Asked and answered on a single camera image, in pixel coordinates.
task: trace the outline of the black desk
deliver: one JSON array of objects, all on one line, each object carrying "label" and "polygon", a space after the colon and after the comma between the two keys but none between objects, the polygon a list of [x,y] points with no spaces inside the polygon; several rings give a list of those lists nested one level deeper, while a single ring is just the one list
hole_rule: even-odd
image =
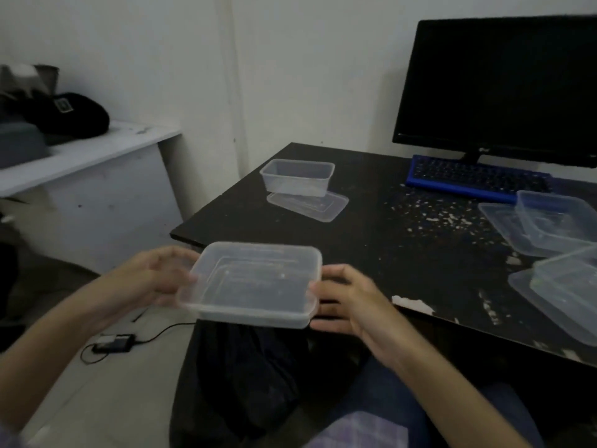
[{"label": "black desk", "polygon": [[[296,143],[274,157],[335,163],[329,188],[346,195],[348,206],[321,223],[271,205],[259,166],[171,236],[199,247],[217,240],[313,245],[324,263],[352,264],[386,296],[421,299],[436,318],[597,366],[597,348],[569,337],[508,285],[510,273],[535,259],[506,262],[513,251],[477,200],[405,187],[410,160],[400,157]],[[597,185],[560,184],[595,203]]]}]

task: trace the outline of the power adapter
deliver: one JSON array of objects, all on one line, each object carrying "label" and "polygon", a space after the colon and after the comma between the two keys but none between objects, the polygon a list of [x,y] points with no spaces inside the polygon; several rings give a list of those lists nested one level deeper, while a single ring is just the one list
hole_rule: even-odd
[{"label": "power adapter", "polygon": [[133,334],[104,335],[101,336],[91,348],[94,354],[119,354],[129,352],[137,337]]}]

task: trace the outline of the left hand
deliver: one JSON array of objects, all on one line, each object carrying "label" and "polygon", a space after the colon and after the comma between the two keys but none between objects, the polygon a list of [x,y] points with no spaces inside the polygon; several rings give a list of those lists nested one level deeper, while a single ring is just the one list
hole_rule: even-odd
[{"label": "left hand", "polygon": [[136,308],[172,305],[178,289],[195,280],[184,263],[192,265],[198,258],[196,251],[176,246],[138,253],[83,286],[60,306],[83,316],[86,328],[99,333]]}]

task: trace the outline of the black bag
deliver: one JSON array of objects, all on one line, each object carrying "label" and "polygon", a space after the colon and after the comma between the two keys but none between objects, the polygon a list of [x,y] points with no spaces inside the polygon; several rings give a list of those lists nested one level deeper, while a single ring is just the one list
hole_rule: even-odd
[{"label": "black bag", "polygon": [[299,403],[306,355],[301,330],[198,321],[178,378],[170,445],[236,446],[278,428]]}]

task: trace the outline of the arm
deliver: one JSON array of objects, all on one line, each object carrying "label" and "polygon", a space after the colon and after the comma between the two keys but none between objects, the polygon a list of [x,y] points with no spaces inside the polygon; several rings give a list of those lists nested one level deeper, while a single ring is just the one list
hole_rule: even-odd
[{"label": "arm", "polygon": [[179,247],[140,253],[50,310],[0,358],[0,422],[19,432],[91,336],[135,308],[169,303],[193,280],[177,261],[198,256]]},{"label": "arm", "polygon": [[373,355],[414,393],[451,448],[530,448],[504,417],[414,329],[377,289],[348,265],[325,266],[326,278],[310,288],[322,300],[319,314],[338,320],[313,320],[315,330],[359,336]]}]

